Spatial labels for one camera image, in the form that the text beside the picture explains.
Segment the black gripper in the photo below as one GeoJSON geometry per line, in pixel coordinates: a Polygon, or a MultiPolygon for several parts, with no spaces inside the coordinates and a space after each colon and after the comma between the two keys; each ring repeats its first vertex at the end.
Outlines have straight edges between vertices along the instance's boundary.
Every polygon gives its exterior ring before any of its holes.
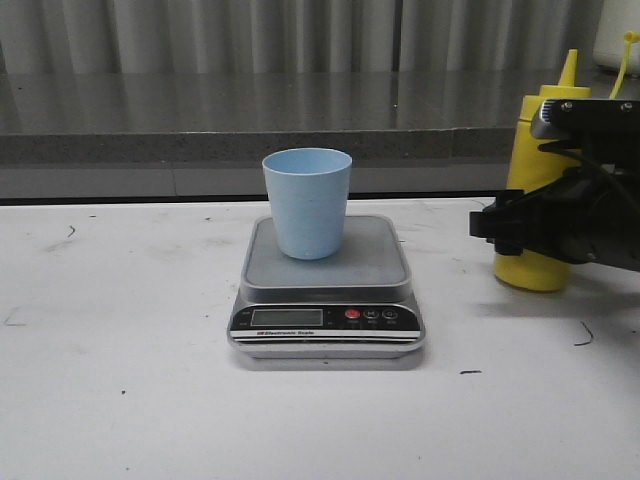
{"type": "Polygon", "coordinates": [[[506,256],[530,250],[577,265],[639,270],[639,176],[576,167],[535,191],[504,190],[470,214],[469,233],[506,256]]]}

